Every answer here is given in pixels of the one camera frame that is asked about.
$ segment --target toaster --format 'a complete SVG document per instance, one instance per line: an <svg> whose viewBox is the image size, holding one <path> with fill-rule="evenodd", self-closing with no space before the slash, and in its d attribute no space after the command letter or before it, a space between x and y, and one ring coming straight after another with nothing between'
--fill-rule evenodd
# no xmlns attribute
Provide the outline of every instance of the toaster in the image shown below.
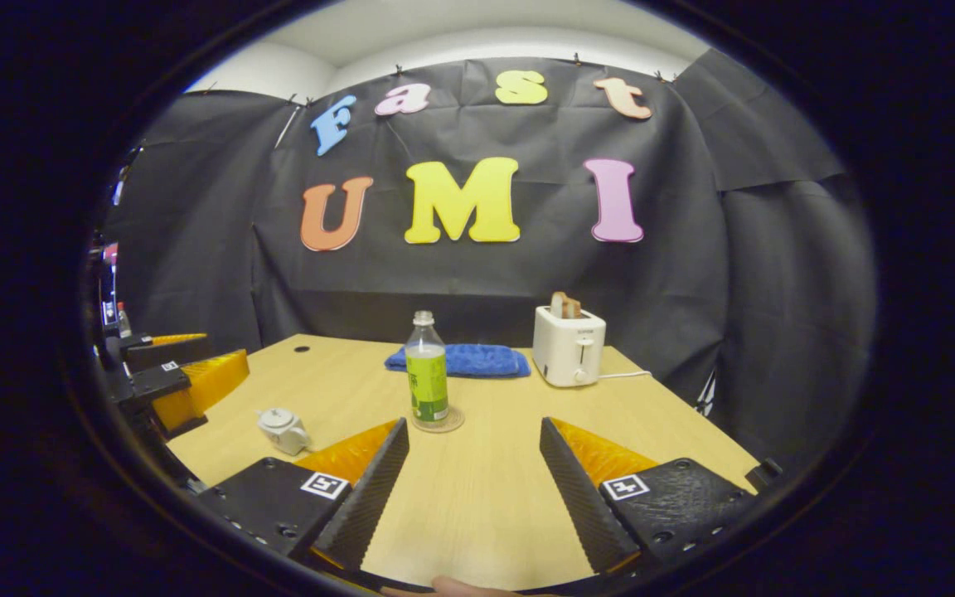
<svg viewBox="0 0 955 597"><path fill-rule="evenodd" d="M533 362L552 386L587 386L599 381L607 323L581 309L579 318L560 318L549 306L536 309Z"/></svg>

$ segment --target wooden table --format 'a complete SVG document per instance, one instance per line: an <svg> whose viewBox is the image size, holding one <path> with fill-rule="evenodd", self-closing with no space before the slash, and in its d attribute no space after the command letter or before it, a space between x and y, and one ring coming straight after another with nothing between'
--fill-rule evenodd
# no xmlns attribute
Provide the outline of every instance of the wooden table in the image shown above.
<svg viewBox="0 0 955 597"><path fill-rule="evenodd" d="M311 349L294 351L302 346ZM289 337L250 355L250 377L207 412L207 424L169 446L213 485L265 456L293 460L258 431L258 410L297 413L315 450L408 416L408 379L383 366L399 347ZM603 374L639 370L617 349L604 348ZM453 575L508 590L592 575L541 457L543 416L657 462L693 458L754 491L744 475L758 462L649 376L574 389L547 385L537 371L516 379L450 377L448 403L466 415L458 430L429 434L410 424L408 460L363 562L369 573L427 586L435 575Z"/></svg>

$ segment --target black backdrop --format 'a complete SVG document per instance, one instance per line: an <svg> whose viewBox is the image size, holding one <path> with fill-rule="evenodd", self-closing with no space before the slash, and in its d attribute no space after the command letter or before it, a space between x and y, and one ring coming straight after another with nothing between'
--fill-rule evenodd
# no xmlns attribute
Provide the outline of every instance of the black backdrop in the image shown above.
<svg viewBox="0 0 955 597"><path fill-rule="evenodd" d="M503 105L504 70L535 70L549 99ZM594 81L643 91L648 120ZM386 91L433 87L416 114L376 117ZM355 95L347 136L316 158L308 127ZM531 343L533 308L567 290L608 321L609 344L693 401L716 370L711 419L759 459L806 462L859 389L875 324L860 200L818 133L757 76L711 51L676 80L541 58L459 61L387 75L297 107L234 91L183 95L145 134L121 207L118 291L143 332L211 333L251 351L296 332L402 341L433 309L448 342ZM519 241L408 245L414 163L462 185L492 156L511 181ZM589 158L622 159L637 243L600 242ZM300 242L304 190L373 177L356 237Z"/></svg>

